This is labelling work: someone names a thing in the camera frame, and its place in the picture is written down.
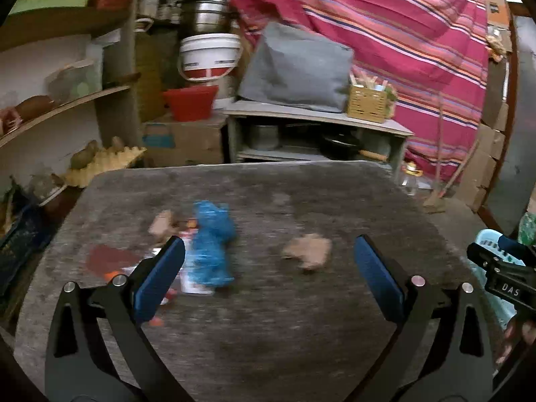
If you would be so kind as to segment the yellow label oil bottle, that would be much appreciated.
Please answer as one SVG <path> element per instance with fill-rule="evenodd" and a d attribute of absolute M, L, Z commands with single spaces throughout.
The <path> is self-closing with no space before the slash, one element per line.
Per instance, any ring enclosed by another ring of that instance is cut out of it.
<path fill-rule="evenodd" d="M 423 175 L 423 171 L 413 161 L 406 162 L 403 166 L 401 175 L 402 189 L 409 195 L 414 196 L 419 189 L 419 179 Z"/>

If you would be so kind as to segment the pink striped cloth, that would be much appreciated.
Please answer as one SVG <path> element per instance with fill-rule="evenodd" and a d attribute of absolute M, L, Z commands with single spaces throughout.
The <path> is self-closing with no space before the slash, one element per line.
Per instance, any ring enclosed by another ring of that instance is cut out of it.
<path fill-rule="evenodd" d="M 391 83 L 395 120 L 413 133 L 407 157 L 434 176 L 439 93 L 443 95 L 442 179 L 476 138 L 488 78 L 485 0 L 231 0 L 256 43 L 270 21 L 349 46 L 356 75 Z"/>

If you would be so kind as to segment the steel pot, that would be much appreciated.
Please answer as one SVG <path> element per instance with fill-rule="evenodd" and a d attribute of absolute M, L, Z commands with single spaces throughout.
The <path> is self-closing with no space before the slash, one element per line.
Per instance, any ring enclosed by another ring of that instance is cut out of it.
<path fill-rule="evenodd" d="M 179 26 L 188 35 L 228 33 L 231 14 L 226 0 L 182 0 Z"/>

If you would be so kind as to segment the brown crumpled paper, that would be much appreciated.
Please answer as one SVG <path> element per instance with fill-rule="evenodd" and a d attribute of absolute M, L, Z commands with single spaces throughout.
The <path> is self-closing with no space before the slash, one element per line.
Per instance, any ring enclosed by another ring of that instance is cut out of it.
<path fill-rule="evenodd" d="M 331 254 L 332 241 L 316 233 L 291 239 L 282 250 L 286 260 L 300 260 L 304 271 L 320 270 Z"/>

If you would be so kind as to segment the grey cushion bag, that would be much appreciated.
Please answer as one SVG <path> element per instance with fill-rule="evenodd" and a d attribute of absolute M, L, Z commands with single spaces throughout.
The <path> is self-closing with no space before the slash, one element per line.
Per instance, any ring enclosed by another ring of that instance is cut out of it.
<path fill-rule="evenodd" d="M 340 114 L 350 92 L 353 50 L 317 33 L 271 22 L 238 88 L 246 100 Z"/>

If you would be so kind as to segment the small brown paper scrap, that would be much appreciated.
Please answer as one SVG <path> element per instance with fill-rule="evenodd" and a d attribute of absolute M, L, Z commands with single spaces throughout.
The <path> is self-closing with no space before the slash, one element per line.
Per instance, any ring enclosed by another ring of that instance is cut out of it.
<path fill-rule="evenodd" d="M 177 230 L 177 221 L 172 211 L 158 213 L 153 219 L 148 232 L 157 240 L 164 241 L 173 236 Z"/>

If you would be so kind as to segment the blue plastic bag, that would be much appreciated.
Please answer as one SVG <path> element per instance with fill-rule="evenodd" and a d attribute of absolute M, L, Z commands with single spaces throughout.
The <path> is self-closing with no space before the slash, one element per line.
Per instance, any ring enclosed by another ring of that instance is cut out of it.
<path fill-rule="evenodd" d="M 210 201 L 194 204 L 197 232 L 192 239 L 191 277 L 208 288 L 224 288 L 233 282 L 226 247 L 236 237 L 235 224 L 225 206 Z"/>

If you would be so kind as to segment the maroon cloth patch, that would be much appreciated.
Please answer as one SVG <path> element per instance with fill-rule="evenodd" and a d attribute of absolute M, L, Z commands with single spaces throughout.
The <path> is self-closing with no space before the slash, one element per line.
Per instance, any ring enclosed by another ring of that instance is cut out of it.
<path fill-rule="evenodd" d="M 87 270 L 105 281 L 125 273 L 124 268 L 136 266 L 140 257 L 131 251 L 119 250 L 107 245 L 95 245 L 86 258 Z"/>

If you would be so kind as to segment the green vegetable bunch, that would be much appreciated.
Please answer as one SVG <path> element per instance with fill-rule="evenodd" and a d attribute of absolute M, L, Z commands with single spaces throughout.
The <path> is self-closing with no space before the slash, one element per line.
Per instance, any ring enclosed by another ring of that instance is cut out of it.
<path fill-rule="evenodd" d="M 387 83 L 384 88 L 386 92 L 385 113 L 387 119 L 393 119 L 395 115 L 396 102 L 398 101 L 398 93 L 391 83 Z"/>

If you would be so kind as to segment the wooden wall shelf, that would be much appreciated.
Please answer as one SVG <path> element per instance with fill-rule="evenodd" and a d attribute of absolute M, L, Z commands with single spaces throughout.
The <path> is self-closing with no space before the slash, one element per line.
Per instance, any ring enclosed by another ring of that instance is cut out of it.
<path fill-rule="evenodd" d="M 63 174 L 89 142 L 142 141 L 136 0 L 7 15 L 1 25 L 1 189 Z"/>

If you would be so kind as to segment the blue plastic crate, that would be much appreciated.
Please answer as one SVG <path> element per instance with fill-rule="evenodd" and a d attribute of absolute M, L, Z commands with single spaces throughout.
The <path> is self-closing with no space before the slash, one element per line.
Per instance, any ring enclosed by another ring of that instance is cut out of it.
<path fill-rule="evenodd" d="M 8 307 L 24 266 L 47 247 L 56 226 L 44 207 L 29 204 L 1 238 L 1 314 Z"/>

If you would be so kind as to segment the black pan on shelf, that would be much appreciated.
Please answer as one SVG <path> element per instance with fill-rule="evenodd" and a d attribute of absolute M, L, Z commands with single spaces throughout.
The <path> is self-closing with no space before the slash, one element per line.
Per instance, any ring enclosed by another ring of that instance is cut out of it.
<path fill-rule="evenodd" d="M 353 161 L 361 150 L 361 141 L 349 133 L 328 133 L 323 137 L 319 151 L 333 161 Z"/>

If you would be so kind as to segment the orange snack wrapper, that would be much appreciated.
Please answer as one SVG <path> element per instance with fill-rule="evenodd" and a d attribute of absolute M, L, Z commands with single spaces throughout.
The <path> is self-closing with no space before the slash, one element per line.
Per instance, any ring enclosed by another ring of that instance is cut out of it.
<path fill-rule="evenodd" d="M 196 284 L 191 277 L 192 239 L 196 232 L 196 220 L 188 220 L 186 229 L 177 229 L 173 236 L 161 241 L 162 245 L 153 248 L 136 266 L 124 268 L 125 273 L 120 273 L 108 281 L 125 281 L 133 287 L 132 302 L 136 324 L 153 321 L 158 308 L 180 293 L 214 293 L 214 288 Z"/>

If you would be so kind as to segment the cardboard box with blue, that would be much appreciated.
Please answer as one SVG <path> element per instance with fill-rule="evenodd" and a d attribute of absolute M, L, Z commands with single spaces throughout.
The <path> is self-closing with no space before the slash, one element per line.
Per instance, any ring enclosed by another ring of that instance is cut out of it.
<path fill-rule="evenodd" d="M 222 132 L 225 130 L 224 114 L 191 122 L 178 122 L 166 114 L 143 123 L 147 164 L 150 167 L 175 167 L 223 163 Z"/>

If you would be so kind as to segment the wicker utensil box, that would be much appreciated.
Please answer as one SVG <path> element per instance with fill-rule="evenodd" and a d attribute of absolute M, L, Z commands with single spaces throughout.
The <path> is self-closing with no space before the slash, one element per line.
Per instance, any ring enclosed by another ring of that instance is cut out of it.
<path fill-rule="evenodd" d="M 352 85 L 346 114 L 354 119 L 382 124 L 387 120 L 386 105 L 386 92 Z"/>

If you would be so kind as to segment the egg carton tray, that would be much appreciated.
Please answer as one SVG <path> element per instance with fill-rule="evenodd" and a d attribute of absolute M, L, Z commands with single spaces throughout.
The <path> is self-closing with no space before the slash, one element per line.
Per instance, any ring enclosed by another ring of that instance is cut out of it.
<path fill-rule="evenodd" d="M 66 185 L 83 189 L 97 175 L 131 167 L 145 152 L 146 148 L 137 146 L 125 147 L 118 152 L 112 152 L 110 149 L 100 150 L 86 167 L 80 170 L 69 169 L 63 175 L 63 179 Z"/>

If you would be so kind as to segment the red plastic basin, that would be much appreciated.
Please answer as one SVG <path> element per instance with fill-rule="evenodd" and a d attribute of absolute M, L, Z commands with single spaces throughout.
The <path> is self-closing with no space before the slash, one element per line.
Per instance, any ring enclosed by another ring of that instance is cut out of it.
<path fill-rule="evenodd" d="M 196 85 L 162 92 L 164 104 L 177 122 L 195 122 L 209 119 L 218 93 L 215 85 Z"/>

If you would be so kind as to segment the straw broom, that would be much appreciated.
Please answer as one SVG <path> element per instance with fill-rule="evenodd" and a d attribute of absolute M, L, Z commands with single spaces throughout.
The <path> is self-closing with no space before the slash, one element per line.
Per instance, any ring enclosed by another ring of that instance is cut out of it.
<path fill-rule="evenodd" d="M 451 189 L 454 182 L 462 174 L 466 168 L 469 161 L 471 161 L 475 152 L 477 151 L 480 141 L 479 138 L 476 138 L 473 142 L 470 151 L 465 156 L 462 163 L 459 165 L 458 169 L 451 176 L 451 179 L 445 185 L 442 185 L 442 167 L 443 167 L 443 121 L 444 121 L 444 111 L 443 111 L 443 95 L 439 93 L 439 121 L 438 121 L 438 146 L 437 146 L 437 158 L 435 165 L 435 174 L 432 191 L 429 197 L 423 202 L 422 207 L 427 214 L 435 214 L 445 212 L 445 201 L 443 197 Z"/>

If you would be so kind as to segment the white plastic bucket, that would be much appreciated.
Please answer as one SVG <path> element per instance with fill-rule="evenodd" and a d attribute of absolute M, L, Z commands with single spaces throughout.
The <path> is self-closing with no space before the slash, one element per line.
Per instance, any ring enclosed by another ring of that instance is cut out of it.
<path fill-rule="evenodd" d="M 203 33 L 180 42 L 177 69 L 188 82 L 204 83 L 232 73 L 242 56 L 239 35 Z"/>

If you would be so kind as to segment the grey low shelf table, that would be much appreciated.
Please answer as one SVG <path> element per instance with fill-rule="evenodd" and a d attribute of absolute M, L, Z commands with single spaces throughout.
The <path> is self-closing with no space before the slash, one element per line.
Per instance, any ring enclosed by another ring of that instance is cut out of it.
<path fill-rule="evenodd" d="M 230 159 L 239 161 L 328 161 L 319 145 L 328 133 L 349 133 L 361 141 L 354 161 L 373 161 L 399 173 L 413 133 L 388 120 L 382 124 L 346 114 L 238 101 L 225 109 Z"/>

